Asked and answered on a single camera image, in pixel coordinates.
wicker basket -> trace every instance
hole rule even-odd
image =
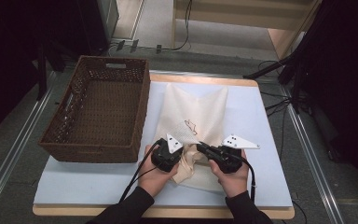
[[[81,56],[39,146],[58,161],[136,162],[149,88],[147,60]]]

hand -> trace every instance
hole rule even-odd
[[[145,148],[145,155],[146,153],[151,150],[151,146],[147,145]],[[151,161],[151,155],[147,158],[144,165],[141,167],[139,171],[139,175],[152,170],[151,172],[141,176],[138,179],[138,186],[143,188],[147,191],[152,197],[155,197],[159,194],[159,192],[164,188],[165,184],[169,179],[171,179],[174,175],[176,175],[178,171],[179,163],[176,163],[173,166],[172,170],[169,173],[160,171]]]
[[[241,155],[246,159],[244,150]],[[213,160],[209,160],[209,164],[212,173],[219,179],[218,182],[222,185],[228,198],[235,197],[247,190],[249,167],[245,163],[242,163],[242,167],[232,174],[224,174]]]

wooden table edge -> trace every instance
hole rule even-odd
[[[34,204],[33,212],[37,216],[83,216],[95,217],[107,205],[62,205]],[[295,208],[282,207],[277,209],[261,209],[271,219],[291,219],[295,216]],[[143,217],[157,218],[232,218],[227,207],[219,206],[152,206]]]
[[[150,80],[156,82],[184,82],[193,84],[258,87],[257,82],[251,79],[233,79],[224,77],[177,76],[174,74],[162,75],[150,73]]]

tripod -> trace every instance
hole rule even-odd
[[[307,55],[308,51],[311,50],[310,43],[315,45],[315,41],[318,41],[315,40],[314,37],[317,36],[318,32],[320,32],[324,23],[324,19],[331,14],[331,11],[336,7],[337,2],[338,1],[322,1],[315,20],[294,52],[260,71],[257,71],[248,76],[243,76],[243,78],[256,79],[275,69],[280,68],[281,66],[284,66],[282,72],[278,76],[278,80],[280,84],[285,85],[293,77],[295,78],[294,87],[292,88],[292,99],[290,103],[298,114],[300,86],[307,75]]]

cloth bag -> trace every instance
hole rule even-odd
[[[161,137],[165,139],[169,133],[184,145],[178,173],[172,179],[177,184],[196,189],[222,190],[206,157],[197,151],[196,144],[202,141],[219,146],[224,139],[227,92],[227,87],[223,87],[196,97],[174,84],[167,85],[155,141]]]

